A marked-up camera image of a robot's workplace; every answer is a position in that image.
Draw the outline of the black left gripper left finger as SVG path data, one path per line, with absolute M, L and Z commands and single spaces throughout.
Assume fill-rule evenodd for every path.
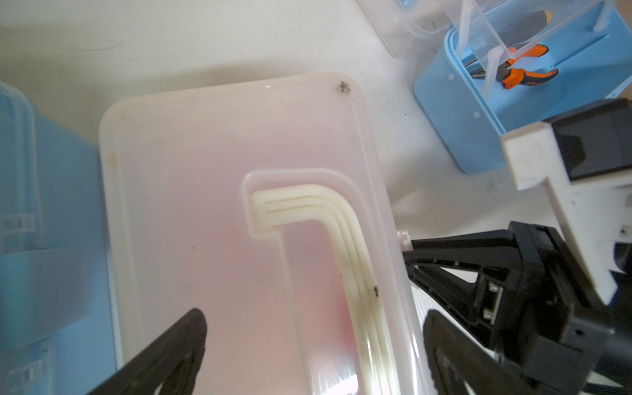
M 191 309 L 92 394 L 191 394 L 202 365 L 207 321 Z

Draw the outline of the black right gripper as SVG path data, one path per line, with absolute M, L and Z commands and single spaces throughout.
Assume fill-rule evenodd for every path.
M 615 273 L 604 303 L 551 227 L 513 222 L 492 230 L 413 240 L 406 264 L 482 266 L 500 311 L 482 344 L 541 394 L 631 390 L 631 273 Z M 444 268 L 407 266 L 409 279 L 463 326 L 478 319 L 475 284 Z

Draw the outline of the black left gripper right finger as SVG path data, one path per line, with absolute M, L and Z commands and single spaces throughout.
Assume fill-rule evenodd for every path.
M 532 394 L 472 342 L 441 312 L 430 310 L 423 325 L 424 344 L 434 387 L 439 394 Z

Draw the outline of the blue toolbox with clear lid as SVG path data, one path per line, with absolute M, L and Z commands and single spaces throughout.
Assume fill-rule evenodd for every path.
M 1 391 L 85 394 L 116 370 L 97 149 L 1 87 Z

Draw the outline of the pink toolbox with clear lid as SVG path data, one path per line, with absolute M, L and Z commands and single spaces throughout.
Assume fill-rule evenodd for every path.
M 432 391 L 350 77 L 120 100 L 99 138 L 123 363 L 195 308 L 197 394 Z

